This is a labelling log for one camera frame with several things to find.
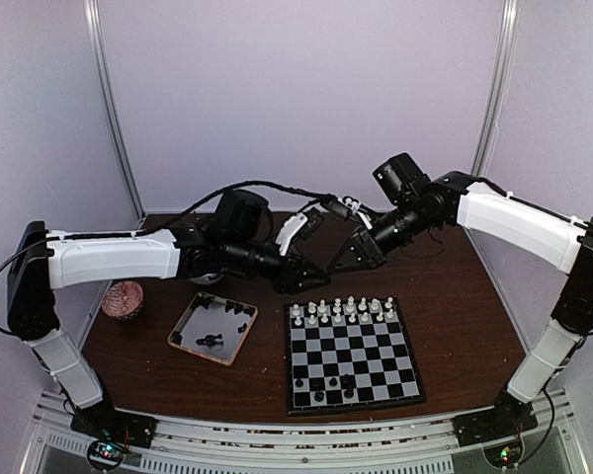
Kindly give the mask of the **black grey chessboard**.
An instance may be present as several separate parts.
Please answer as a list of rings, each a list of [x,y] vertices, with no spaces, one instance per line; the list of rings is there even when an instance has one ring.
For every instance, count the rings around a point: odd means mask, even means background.
[[[293,302],[284,306],[288,414],[329,416],[427,400],[397,299]],[[298,378],[304,385],[295,386]],[[354,390],[346,399],[343,392]]]

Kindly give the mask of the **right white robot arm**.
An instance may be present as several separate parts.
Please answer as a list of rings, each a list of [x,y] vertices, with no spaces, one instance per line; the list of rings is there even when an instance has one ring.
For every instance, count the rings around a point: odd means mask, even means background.
[[[487,414],[494,435],[510,434],[524,421],[524,406],[593,330],[593,218],[544,209],[459,171],[432,180],[407,153],[389,158],[373,176],[394,208],[351,234],[330,273],[374,270],[415,236],[448,224],[496,237],[567,276],[550,322]]]

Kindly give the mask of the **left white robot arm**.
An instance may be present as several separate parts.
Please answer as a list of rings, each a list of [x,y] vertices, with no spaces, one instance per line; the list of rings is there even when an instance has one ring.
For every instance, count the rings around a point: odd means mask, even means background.
[[[30,223],[10,264],[10,332],[32,348],[84,410],[85,424],[101,438],[116,436],[122,416],[103,383],[76,349],[55,313],[56,290],[124,278],[201,278],[224,273],[269,280],[279,294],[298,294],[330,282],[327,271],[292,250],[295,231],[278,241],[256,241],[268,202],[243,189],[219,192],[214,214],[196,224],[174,217],[152,229],[113,233],[49,231]]]

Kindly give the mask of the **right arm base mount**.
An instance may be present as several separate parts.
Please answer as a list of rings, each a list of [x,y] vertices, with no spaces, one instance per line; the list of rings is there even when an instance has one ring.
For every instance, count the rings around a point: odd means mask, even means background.
[[[458,415],[452,423],[460,447],[480,445],[489,465],[502,470],[525,457],[523,434],[538,426],[534,415],[515,419],[496,408]]]

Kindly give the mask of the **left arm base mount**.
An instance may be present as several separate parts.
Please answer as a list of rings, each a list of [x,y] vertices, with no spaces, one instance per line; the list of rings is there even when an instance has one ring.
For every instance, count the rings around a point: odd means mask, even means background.
[[[134,455],[133,448],[151,446],[156,425],[153,417],[118,412],[109,428],[96,427],[82,414],[72,416],[70,428],[92,438],[86,447],[86,461],[96,472],[109,473]]]

